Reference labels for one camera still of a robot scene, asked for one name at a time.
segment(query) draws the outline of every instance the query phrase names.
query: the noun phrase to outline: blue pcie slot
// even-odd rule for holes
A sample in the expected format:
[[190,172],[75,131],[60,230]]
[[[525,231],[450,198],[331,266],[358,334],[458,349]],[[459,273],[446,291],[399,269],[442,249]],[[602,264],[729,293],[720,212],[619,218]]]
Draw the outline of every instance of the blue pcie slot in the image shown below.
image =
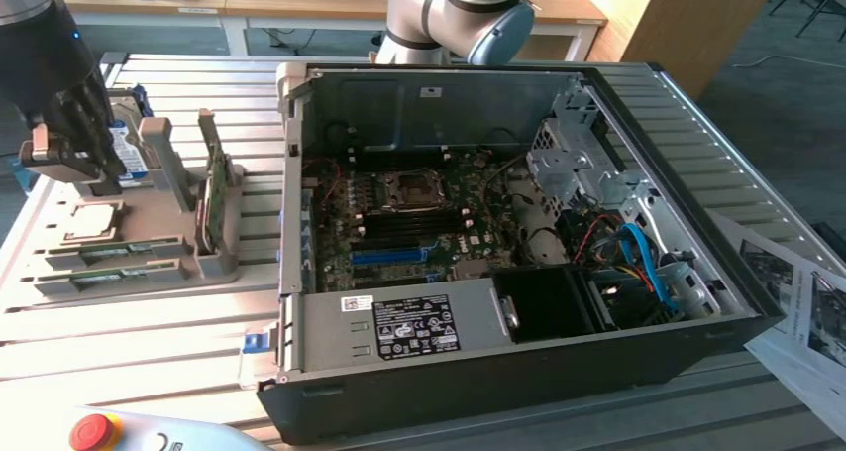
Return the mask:
[[429,260],[429,248],[353,253],[354,266],[426,263],[426,260]]

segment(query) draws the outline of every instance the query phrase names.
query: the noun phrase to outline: metal slatted table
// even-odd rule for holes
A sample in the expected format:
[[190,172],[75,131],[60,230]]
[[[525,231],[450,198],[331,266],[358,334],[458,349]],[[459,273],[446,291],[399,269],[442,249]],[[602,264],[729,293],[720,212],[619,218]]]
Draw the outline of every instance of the metal slatted table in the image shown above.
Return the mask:
[[[0,250],[0,396],[27,408],[90,404],[226,423],[287,449],[252,391],[238,386],[246,327],[278,315],[285,132],[275,70],[285,57],[131,56],[102,67],[115,86],[142,83],[171,118],[187,166],[206,164],[196,111],[216,112],[226,150],[247,170],[238,245],[243,274],[226,285],[50,301],[20,283],[30,255],[68,208],[66,185],[39,181]],[[836,256],[669,77],[645,64],[593,64],[702,204],[841,268]],[[619,139],[623,158],[629,152]],[[706,359],[661,387],[543,405],[361,438],[402,449],[846,449],[748,352]],[[335,449],[327,444],[315,449]]]

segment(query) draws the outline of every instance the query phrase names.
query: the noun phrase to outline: power supply label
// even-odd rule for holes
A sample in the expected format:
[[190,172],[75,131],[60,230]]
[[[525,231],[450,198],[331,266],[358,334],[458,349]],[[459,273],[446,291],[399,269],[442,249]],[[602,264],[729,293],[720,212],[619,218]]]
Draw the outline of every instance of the power supply label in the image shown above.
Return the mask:
[[375,302],[373,320],[385,360],[462,350],[447,295]]

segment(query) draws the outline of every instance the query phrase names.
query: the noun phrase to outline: red button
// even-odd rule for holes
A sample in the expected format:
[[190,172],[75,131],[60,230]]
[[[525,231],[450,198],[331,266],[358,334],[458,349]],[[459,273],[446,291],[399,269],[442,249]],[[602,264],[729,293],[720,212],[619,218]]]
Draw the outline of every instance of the red button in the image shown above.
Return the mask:
[[115,433],[115,423],[102,414],[90,414],[74,427],[71,448],[74,451],[98,451],[108,444]]

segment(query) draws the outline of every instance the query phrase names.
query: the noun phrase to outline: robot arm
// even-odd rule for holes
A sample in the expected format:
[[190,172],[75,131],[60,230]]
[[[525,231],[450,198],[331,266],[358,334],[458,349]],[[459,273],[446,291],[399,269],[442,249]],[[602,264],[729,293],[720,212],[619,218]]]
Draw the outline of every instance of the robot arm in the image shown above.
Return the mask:
[[470,64],[506,64],[533,23],[523,0],[389,0],[377,62],[442,64],[453,52]]
[[0,96],[18,107],[32,140],[24,167],[95,195],[120,192],[103,78],[63,0],[0,0]]

